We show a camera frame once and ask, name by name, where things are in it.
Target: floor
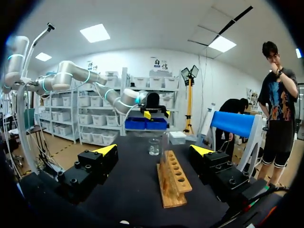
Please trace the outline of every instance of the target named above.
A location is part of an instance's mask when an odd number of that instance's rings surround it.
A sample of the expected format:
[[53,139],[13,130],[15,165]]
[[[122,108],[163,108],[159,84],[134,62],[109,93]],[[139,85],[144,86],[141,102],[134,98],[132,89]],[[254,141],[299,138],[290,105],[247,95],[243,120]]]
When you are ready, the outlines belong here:
[[[72,141],[65,140],[56,136],[52,136],[48,133],[44,133],[44,137],[47,142],[47,146],[49,148],[50,154],[52,158],[65,170],[70,168],[75,161],[77,161],[77,155],[81,153],[84,150],[96,150],[100,148],[100,146],[96,145],[90,145],[90,144],[83,144],[81,145],[79,142],[76,144],[73,144]],[[304,148],[304,141],[297,140],[295,141],[294,148],[291,154],[291,157],[288,162],[288,166],[286,167],[279,184],[283,186],[290,186],[292,183],[292,180],[294,179],[297,168],[299,166],[299,163],[301,161],[302,155],[303,155],[303,148]],[[234,159],[233,162],[238,163],[240,157],[241,157],[241,147],[236,147],[234,150]],[[39,151],[38,148],[35,146],[31,149],[33,153],[37,156]],[[23,151],[21,149],[21,146],[14,152],[17,155],[23,155]],[[261,169],[261,164],[257,166],[257,170],[259,171]],[[268,181],[272,175],[273,165],[272,168],[269,170],[269,173],[267,174],[266,180]],[[24,167],[21,169],[22,174],[26,175],[30,173],[30,168],[25,160]]]

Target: hair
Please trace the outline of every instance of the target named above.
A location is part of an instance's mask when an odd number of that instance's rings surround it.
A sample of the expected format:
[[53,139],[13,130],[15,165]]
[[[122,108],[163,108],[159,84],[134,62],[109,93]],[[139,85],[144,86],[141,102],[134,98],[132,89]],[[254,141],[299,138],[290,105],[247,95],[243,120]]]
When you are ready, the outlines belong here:
[[246,98],[240,99],[240,102],[241,102],[242,107],[244,107],[244,109],[248,109],[249,102]]
[[270,52],[278,54],[277,46],[275,43],[268,41],[263,44],[262,48],[263,55],[268,58],[270,56]]

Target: wooden test tube rack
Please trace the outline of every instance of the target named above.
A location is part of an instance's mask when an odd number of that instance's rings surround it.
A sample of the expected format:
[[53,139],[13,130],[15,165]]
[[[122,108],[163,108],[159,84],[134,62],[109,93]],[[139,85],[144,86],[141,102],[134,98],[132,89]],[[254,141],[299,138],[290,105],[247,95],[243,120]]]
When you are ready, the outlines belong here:
[[184,193],[192,187],[173,151],[166,151],[165,158],[157,164],[158,180],[164,208],[173,208],[187,203]]

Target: ceiling light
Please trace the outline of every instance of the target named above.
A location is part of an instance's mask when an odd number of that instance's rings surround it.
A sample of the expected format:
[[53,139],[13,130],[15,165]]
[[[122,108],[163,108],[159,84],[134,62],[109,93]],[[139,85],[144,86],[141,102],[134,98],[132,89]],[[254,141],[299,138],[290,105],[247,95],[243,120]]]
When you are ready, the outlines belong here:
[[230,49],[232,49],[233,47],[235,47],[236,44],[231,42],[230,40],[219,36],[218,38],[216,38],[210,45],[210,48],[216,49],[220,52],[226,52]]
[[38,54],[35,58],[45,62],[48,61],[49,59],[51,59],[52,57],[47,55],[46,53],[41,52],[40,54]]
[[90,42],[95,43],[102,40],[110,39],[109,34],[103,24],[94,25],[80,30],[81,34]]
[[296,52],[296,56],[297,56],[298,58],[302,58],[300,49],[296,48],[296,49],[295,49],[295,52]]

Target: wristwatch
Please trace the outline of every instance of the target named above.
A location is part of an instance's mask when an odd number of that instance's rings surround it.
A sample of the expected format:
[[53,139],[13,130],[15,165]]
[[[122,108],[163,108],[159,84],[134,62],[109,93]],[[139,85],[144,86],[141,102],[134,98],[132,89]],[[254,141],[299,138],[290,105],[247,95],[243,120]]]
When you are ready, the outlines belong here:
[[279,71],[278,71],[278,74],[277,74],[277,77],[280,77],[281,74],[283,74],[283,71],[282,71],[282,70],[279,70]]

